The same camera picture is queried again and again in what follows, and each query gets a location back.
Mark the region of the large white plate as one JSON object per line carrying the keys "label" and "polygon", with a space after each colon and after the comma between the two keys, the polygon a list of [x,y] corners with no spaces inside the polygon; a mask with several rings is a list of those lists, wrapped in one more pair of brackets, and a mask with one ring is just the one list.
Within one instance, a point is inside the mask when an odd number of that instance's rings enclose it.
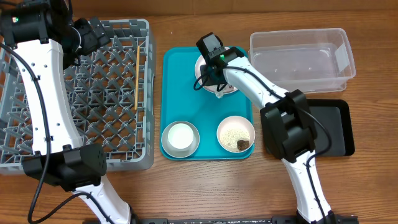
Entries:
{"label": "large white plate", "polygon": [[[219,55],[213,57],[210,60],[205,60],[205,62],[208,65],[212,65],[212,64],[215,64],[216,62],[219,62],[219,61],[222,60],[222,61],[224,61],[224,62],[226,62],[228,64],[232,60],[234,60],[236,58],[239,58],[239,57],[243,57],[243,56],[244,56],[244,54],[238,48],[236,48],[236,47],[231,47],[231,48],[225,47],[225,51],[224,52],[220,53]],[[201,58],[203,58],[202,55],[199,56],[199,58],[198,58],[198,60],[197,60],[197,62],[195,64],[195,77],[197,79],[195,81],[195,84],[194,84],[194,89],[195,90],[201,89],[200,88],[200,59]],[[226,90],[225,94],[229,94],[229,93],[233,93],[237,89],[234,86],[228,84],[228,86],[225,88],[225,90]]]}

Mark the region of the white napkin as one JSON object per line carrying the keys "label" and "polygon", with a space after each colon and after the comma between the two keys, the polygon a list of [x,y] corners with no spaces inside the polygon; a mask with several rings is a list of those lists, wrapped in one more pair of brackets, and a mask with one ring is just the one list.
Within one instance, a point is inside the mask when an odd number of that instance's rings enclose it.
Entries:
{"label": "white napkin", "polygon": [[225,92],[226,92],[226,90],[225,89],[223,89],[223,90],[221,90],[221,91],[215,91],[215,95],[216,95],[216,97],[217,98],[222,98],[223,97],[223,95],[225,94]]}

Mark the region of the white cup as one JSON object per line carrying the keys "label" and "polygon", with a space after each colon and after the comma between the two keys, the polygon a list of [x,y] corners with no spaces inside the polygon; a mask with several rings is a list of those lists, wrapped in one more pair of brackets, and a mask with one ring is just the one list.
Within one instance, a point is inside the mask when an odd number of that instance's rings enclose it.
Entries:
{"label": "white cup", "polygon": [[177,123],[170,128],[167,137],[172,147],[184,151],[192,144],[194,135],[189,125]]}

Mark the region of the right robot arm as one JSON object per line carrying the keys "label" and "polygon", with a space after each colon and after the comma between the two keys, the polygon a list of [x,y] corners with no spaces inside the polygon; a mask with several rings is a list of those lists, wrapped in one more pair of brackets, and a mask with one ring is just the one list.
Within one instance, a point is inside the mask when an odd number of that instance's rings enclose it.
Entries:
{"label": "right robot arm", "polygon": [[300,90],[287,91],[258,72],[236,47],[200,47],[205,59],[199,80],[219,90],[231,85],[255,104],[261,114],[266,148],[281,160],[297,198],[300,223],[333,223],[316,168],[317,127],[324,126],[309,110]]}

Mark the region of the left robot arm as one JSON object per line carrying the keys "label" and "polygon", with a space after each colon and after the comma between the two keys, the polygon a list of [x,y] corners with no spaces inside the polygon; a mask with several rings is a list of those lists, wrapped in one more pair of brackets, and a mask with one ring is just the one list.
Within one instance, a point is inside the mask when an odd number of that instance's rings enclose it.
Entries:
{"label": "left robot arm", "polygon": [[33,126],[24,173],[82,199],[101,223],[137,223],[106,176],[100,144],[85,144],[72,118],[63,72],[110,41],[97,18],[73,20],[68,1],[22,1],[1,14],[1,47],[17,63]]}

